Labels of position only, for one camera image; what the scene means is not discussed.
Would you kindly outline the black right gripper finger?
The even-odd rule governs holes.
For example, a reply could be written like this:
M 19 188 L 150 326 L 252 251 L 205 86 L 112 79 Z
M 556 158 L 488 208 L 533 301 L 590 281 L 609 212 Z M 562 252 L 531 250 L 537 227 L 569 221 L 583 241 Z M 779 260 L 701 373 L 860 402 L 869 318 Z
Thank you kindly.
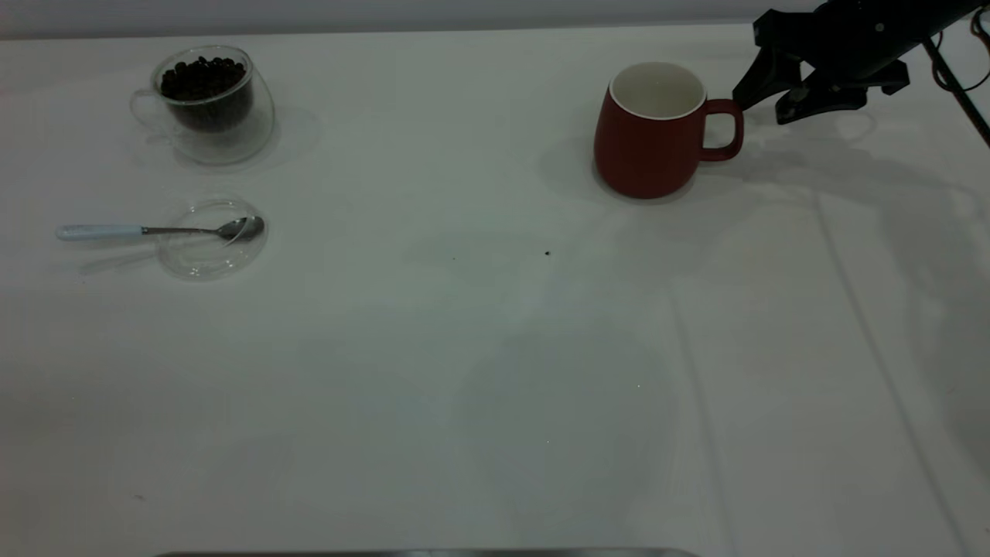
M 777 47 L 760 47 L 752 66 L 732 89 L 732 99 L 743 110 L 777 93 L 785 93 L 786 104 L 802 102 L 806 99 L 802 63 L 798 56 Z
M 855 111 L 867 103 L 867 87 L 797 84 L 777 100 L 777 124 L 787 125 L 832 111 Z

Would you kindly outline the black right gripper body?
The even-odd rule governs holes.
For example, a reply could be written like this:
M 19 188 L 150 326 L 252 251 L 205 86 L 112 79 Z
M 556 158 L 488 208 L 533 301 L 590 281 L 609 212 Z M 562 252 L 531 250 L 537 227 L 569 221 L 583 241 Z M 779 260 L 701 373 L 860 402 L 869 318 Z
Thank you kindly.
M 816 86 L 873 87 L 893 94 L 909 84 L 900 57 L 985 1 L 827 1 L 813 12 L 771 9 L 753 23 L 754 42 L 810 64 Z

